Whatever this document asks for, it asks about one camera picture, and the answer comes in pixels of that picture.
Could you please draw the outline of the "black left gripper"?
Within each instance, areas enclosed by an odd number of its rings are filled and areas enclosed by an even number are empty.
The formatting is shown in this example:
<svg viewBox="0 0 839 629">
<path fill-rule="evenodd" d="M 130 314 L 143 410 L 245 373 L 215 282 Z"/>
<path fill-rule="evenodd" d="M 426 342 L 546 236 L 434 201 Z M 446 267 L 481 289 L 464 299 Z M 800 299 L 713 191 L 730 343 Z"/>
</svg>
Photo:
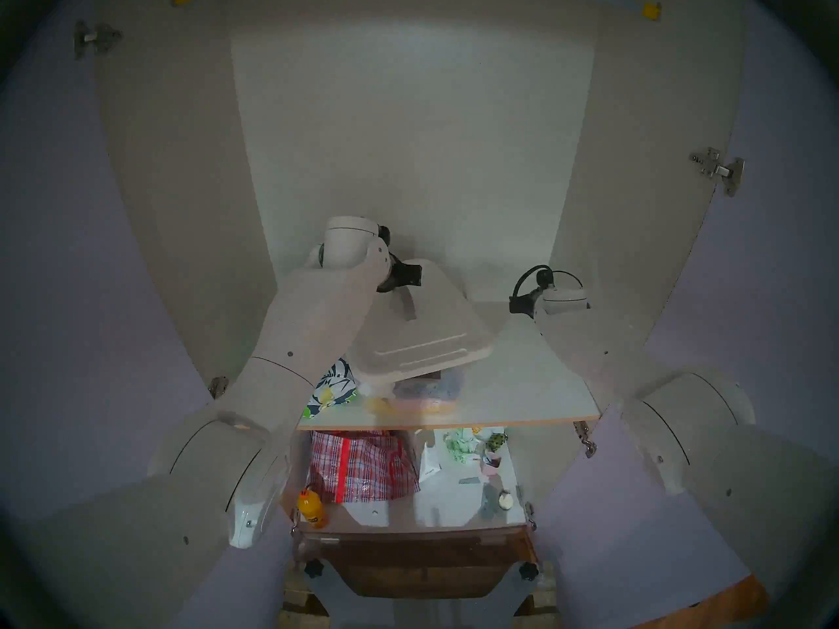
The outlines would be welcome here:
<svg viewBox="0 0 839 629">
<path fill-rule="evenodd" d="M 378 293 L 392 292 L 402 287 L 421 287 L 423 266 L 418 263 L 402 262 L 394 254 L 388 254 L 388 275 L 377 287 Z"/>
</svg>

